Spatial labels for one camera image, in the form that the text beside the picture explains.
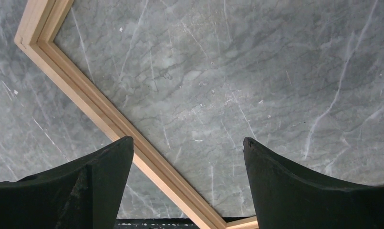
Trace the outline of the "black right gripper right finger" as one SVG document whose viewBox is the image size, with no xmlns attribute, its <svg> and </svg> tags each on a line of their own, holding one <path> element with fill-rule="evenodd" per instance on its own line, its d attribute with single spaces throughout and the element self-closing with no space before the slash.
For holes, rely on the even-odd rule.
<svg viewBox="0 0 384 229">
<path fill-rule="evenodd" d="M 324 175 L 250 137 L 243 146 L 261 229 L 384 229 L 384 185 Z"/>
</svg>

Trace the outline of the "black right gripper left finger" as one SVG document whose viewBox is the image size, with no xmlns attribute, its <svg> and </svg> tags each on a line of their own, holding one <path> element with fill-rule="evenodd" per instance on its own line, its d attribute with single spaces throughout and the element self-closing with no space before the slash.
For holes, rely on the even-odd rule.
<svg viewBox="0 0 384 229">
<path fill-rule="evenodd" d="M 0 182 L 0 229 L 112 229 L 134 156 L 130 136 L 16 182 Z"/>
</svg>

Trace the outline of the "light wooden picture frame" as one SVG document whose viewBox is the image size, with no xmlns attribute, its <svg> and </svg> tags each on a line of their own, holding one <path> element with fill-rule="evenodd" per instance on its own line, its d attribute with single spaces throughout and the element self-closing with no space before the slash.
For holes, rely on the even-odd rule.
<svg viewBox="0 0 384 229">
<path fill-rule="evenodd" d="M 71 5 L 70 0 L 28 1 L 16 45 L 107 137 L 131 136 L 134 164 L 199 228 L 258 228 L 256 217 L 227 223 L 54 43 Z"/>
</svg>

